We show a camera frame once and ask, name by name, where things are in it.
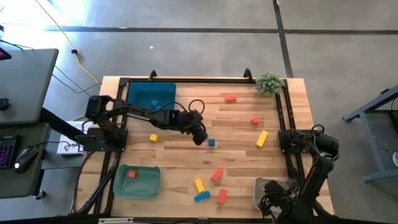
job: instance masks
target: gray floor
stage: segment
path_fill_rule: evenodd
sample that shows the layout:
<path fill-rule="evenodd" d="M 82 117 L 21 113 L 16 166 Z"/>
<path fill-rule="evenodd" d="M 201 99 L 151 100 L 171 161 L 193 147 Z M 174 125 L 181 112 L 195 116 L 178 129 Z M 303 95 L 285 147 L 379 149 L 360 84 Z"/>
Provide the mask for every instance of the gray floor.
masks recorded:
<path fill-rule="evenodd" d="M 42 31 L 53 24 L 35 2 L 24 1 L 23 7 L 18 2 L 4 1 L 6 7 L 0 12 L 0 23 L 6 27 L 3 39 L 35 48 L 58 48 L 57 65 L 82 87 L 94 84 L 76 64 L 62 33 Z M 277 28 L 271 0 L 40 2 L 66 26 Z M 279 3 L 286 29 L 398 29 L 397 1 Z M 148 75 L 153 69 L 164 76 L 240 77 L 246 67 L 255 75 L 275 70 L 286 77 L 277 34 L 67 34 L 84 56 L 82 63 L 99 80 L 105 75 Z M 314 122 L 324 124 L 326 132 L 340 140 L 341 156 L 328 181 L 336 214 L 398 223 L 398 178 L 368 184 L 361 180 L 376 166 L 361 123 L 341 120 L 398 84 L 398 35 L 287 35 L 286 39 L 294 77 L 305 79 Z M 54 74 L 65 80 L 57 71 Z M 52 80 L 45 106 L 63 119 L 73 119 L 84 113 L 87 99 Z M 0 200 L 0 220 L 66 214 L 75 178 L 76 170 L 46 172 L 43 189 L 49 196 L 41 201 Z"/>

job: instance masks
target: artificial plant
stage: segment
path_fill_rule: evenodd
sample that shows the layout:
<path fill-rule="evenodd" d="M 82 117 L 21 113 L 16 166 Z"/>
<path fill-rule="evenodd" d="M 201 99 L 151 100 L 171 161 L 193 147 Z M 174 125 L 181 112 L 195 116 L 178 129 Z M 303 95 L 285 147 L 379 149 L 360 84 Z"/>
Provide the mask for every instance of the artificial plant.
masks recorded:
<path fill-rule="evenodd" d="M 256 78 L 256 87 L 254 88 L 264 96 L 275 96 L 275 94 L 279 94 L 284 85 L 285 83 L 278 73 L 266 72 Z"/>

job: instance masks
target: teal tray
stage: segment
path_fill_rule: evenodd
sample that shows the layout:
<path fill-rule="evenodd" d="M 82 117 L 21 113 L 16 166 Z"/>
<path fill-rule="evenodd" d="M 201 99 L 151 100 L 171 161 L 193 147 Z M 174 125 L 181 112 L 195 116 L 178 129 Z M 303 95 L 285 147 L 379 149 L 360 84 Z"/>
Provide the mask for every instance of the teal tray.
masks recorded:
<path fill-rule="evenodd" d="M 136 171 L 136 177 L 128 177 L 130 170 Z M 152 199 L 160 189 L 160 169 L 157 166 L 121 165 L 116 172 L 113 193 L 117 197 Z"/>

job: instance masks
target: wooden table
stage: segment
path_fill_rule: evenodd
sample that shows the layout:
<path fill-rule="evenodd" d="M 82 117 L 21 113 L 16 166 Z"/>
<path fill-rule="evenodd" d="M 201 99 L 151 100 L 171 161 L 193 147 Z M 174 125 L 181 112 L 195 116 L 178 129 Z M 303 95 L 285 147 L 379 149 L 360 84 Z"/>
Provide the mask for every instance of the wooden table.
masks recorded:
<path fill-rule="evenodd" d="M 120 77 L 104 77 L 100 95 L 115 98 L 119 79 Z M 297 129 L 310 129 L 313 121 L 304 80 L 291 78 L 287 81 Z M 159 130 L 144 121 L 128 119 L 129 136 L 120 164 L 159 166 L 162 172 L 161 189 L 153 200 L 115 197 L 112 217 L 260 218 L 261 212 L 253 207 L 251 198 L 255 178 L 287 180 L 285 159 L 280 153 L 277 138 L 280 124 L 275 98 L 257 94 L 252 84 L 176 85 L 177 102 L 188 106 L 189 102 L 199 98 L 206 103 L 203 122 L 209 137 L 216 139 L 216 146 L 209 147 L 207 142 L 196 146 L 192 136 Z M 238 97 L 237 101 L 226 103 L 224 96 L 231 94 Z M 284 114 L 287 114 L 283 93 L 281 98 Z M 199 103 L 193 106 L 201 109 Z M 251 124 L 253 116 L 258 116 L 261 120 L 256 126 Z M 262 130 L 268 131 L 269 135 L 264 146 L 258 148 L 256 142 Z M 157 143 L 149 141 L 152 133 L 159 136 Z M 104 153 L 97 152 L 87 160 L 79 181 L 77 208 L 84 204 L 97 187 L 103 157 Z M 312 164 L 309 155 L 303 156 L 303 164 L 307 173 Z M 224 173 L 219 181 L 213 182 L 210 177 L 218 168 L 223 169 Z M 199 177 L 211 197 L 196 203 L 193 198 L 198 192 L 193 180 Z M 217 204 L 220 189 L 228 191 L 223 205 Z M 107 194 L 108 188 L 104 191 L 103 208 Z M 325 210 L 333 213 L 327 183 L 324 184 L 318 201 Z"/>

